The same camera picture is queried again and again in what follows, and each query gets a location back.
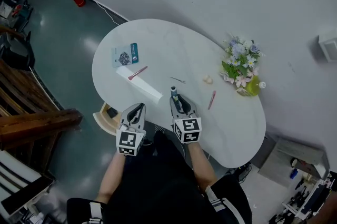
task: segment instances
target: bottle cap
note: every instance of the bottle cap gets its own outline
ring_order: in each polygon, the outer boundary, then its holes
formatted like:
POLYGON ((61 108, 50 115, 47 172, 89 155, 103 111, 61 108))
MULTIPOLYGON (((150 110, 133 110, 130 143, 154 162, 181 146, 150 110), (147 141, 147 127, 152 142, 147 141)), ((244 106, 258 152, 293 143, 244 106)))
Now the bottle cap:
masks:
POLYGON ((259 88, 265 88, 265 86, 266 86, 265 82, 260 82, 259 83, 259 88))

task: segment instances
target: white and black panel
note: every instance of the white and black panel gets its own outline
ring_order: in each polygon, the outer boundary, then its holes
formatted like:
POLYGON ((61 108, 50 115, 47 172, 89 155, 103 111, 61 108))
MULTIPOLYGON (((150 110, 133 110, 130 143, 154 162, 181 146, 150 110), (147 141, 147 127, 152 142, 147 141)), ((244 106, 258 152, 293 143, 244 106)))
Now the white and black panel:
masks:
POLYGON ((178 127, 177 123, 174 124, 174 133, 177 135, 177 137, 180 140, 182 132, 181 132, 180 128, 178 127))
POLYGON ((185 133, 184 142, 196 142, 199 138, 200 132, 185 133))
POLYGON ((184 119, 183 120, 185 131, 196 131, 200 130, 197 119, 184 119))
POLYGON ((136 134, 129 132, 121 132, 120 145, 135 147, 136 145, 136 134))
POLYGON ((130 155, 134 155, 135 154, 135 150, 134 149, 119 147, 118 150, 119 150, 119 152, 121 154, 130 154, 130 155))

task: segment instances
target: person's left arm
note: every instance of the person's left arm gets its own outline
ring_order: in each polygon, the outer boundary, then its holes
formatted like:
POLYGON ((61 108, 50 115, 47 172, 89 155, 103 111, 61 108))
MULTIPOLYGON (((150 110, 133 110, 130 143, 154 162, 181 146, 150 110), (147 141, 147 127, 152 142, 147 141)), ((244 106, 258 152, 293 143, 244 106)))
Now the person's left arm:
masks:
POLYGON ((105 172, 96 201, 108 203, 110 197, 121 183, 124 165, 125 155, 116 152, 105 172))

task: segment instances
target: baseboard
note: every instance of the baseboard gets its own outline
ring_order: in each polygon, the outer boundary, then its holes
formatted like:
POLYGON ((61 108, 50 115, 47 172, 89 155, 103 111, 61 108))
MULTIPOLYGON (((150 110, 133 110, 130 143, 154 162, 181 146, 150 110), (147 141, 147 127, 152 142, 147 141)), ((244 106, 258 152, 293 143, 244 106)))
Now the baseboard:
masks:
POLYGON ((130 20, 125 18, 123 15, 119 14, 118 12, 114 11, 113 9, 109 8, 108 6, 102 4, 101 2, 97 1, 97 0, 91 0, 94 1, 98 4, 100 4, 101 6, 105 7, 106 9, 108 9, 109 11, 111 11, 112 13, 114 13, 116 16, 118 16, 120 19, 125 20, 126 22, 129 22, 130 20))

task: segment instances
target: white desk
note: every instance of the white desk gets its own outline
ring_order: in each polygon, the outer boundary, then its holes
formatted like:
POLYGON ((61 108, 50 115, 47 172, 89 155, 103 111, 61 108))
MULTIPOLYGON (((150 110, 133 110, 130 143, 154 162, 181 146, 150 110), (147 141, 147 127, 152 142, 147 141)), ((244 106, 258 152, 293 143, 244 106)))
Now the white desk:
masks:
POLYGON ((201 34, 161 21, 137 20, 109 32, 98 46, 92 67, 101 98, 124 111, 144 102, 146 120, 172 130, 170 88, 186 95, 197 106, 202 120, 201 145, 221 165, 234 168, 259 150, 265 135, 265 117, 258 96, 244 97, 219 76, 224 51, 201 34), (138 44, 139 63, 112 67, 112 47, 138 44), (129 75, 148 68, 131 82, 129 75), (214 83, 202 81, 209 74, 214 83), (186 84, 173 80, 186 80, 186 84), (213 90, 216 97, 210 110, 213 90))

